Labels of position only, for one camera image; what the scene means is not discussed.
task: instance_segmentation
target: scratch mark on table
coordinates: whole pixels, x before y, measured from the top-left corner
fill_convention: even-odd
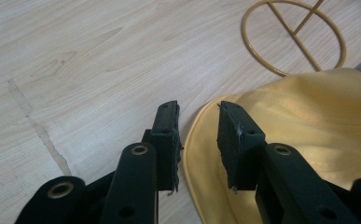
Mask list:
[[[9,92],[11,93],[14,100],[17,102],[17,104],[20,107],[20,109],[22,110],[23,114],[29,120],[29,123],[35,129],[35,132],[40,137],[44,146],[49,151],[49,154],[51,155],[52,159],[54,159],[56,161],[56,163],[61,168],[64,175],[72,175],[72,172],[70,171],[67,160],[64,158],[63,155],[61,155],[58,152],[58,150],[52,144],[52,141],[49,137],[49,133],[47,132],[46,128],[43,125],[35,122],[35,120],[31,118],[33,108],[29,104],[29,102],[26,100],[25,96],[23,95],[20,88],[15,83],[14,79],[11,78],[7,82],[8,82]]]

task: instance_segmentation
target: yellow fabric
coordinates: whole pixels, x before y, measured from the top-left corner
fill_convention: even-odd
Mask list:
[[[324,179],[349,189],[361,178],[361,72],[350,68],[283,78],[206,105],[188,134],[183,165],[203,223],[261,223],[254,191],[233,194],[216,145],[219,104],[241,105],[267,142],[296,148]]]

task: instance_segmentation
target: wooden table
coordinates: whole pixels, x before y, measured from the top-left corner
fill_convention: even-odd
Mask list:
[[[279,79],[242,41],[242,16],[255,2],[0,1],[0,223],[14,222],[52,178],[89,184],[115,170],[121,150],[151,128],[158,105],[178,100],[184,141],[210,100]],[[307,14],[278,8],[294,26]],[[361,1],[319,9],[342,31],[345,66],[356,66]],[[313,71],[267,7],[248,30],[269,62],[291,74]],[[337,39],[318,19],[299,37],[324,69],[338,60]],[[160,223],[200,223],[181,164],[179,175],[179,192],[160,194]]]

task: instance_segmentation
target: wood grain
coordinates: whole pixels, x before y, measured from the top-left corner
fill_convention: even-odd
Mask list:
[[[178,100],[185,140],[202,105],[279,79],[242,41],[242,16],[255,2],[0,1],[0,223],[14,222],[51,178],[75,175],[88,184],[115,170],[158,105]],[[307,13],[278,8],[293,25]],[[325,1],[320,9],[344,35],[345,66],[356,66],[361,1]],[[268,9],[249,22],[269,62],[292,74],[312,71]],[[329,69],[338,44],[319,22],[312,18],[299,36]],[[160,194],[160,222],[200,223],[179,174],[179,193]]]

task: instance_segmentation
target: black object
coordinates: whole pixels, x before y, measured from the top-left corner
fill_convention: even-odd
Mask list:
[[[159,107],[141,143],[122,151],[118,168],[85,186],[61,176],[44,184],[24,206],[16,223],[158,223],[158,190],[178,189],[180,107]]]
[[[324,181],[294,148],[267,145],[239,105],[221,102],[217,144],[229,188],[257,188],[264,223],[361,223],[361,179],[350,191]]]

